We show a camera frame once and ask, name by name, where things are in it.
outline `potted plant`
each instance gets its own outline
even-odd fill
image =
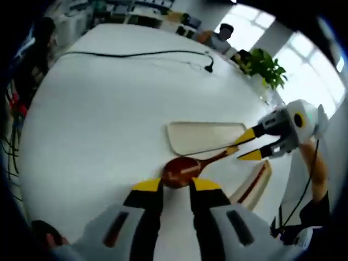
[[[272,90],[279,86],[284,88],[284,81],[288,80],[284,75],[286,70],[278,64],[278,59],[273,60],[268,52],[259,48],[252,50],[244,62],[237,58],[237,64],[246,75],[259,74],[263,85]]]

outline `desk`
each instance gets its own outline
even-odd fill
[[[171,152],[171,121],[243,122],[254,126],[268,108],[241,74],[208,47],[153,28],[102,24],[69,51],[108,54],[184,49],[116,59],[83,54],[60,58],[43,80],[23,126],[20,183],[31,220],[53,225],[70,242],[131,186],[158,177]],[[245,153],[273,138],[240,147]],[[235,156],[205,168],[202,177],[233,192],[250,174]],[[272,176],[254,212],[271,223],[287,186],[291,156],[270,160]],[[154,260],[200,260],[188,188],[165,190]]]

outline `wooden spoon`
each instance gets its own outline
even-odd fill
[[[218,155],[205,160],[190,157],[179,157],[173,159],[163,168],[162,180],[164,185],[173,189],[187,186],[190,179],[197,178],[208,164],[230,156],[237,151],[237,146],[230,146]]]

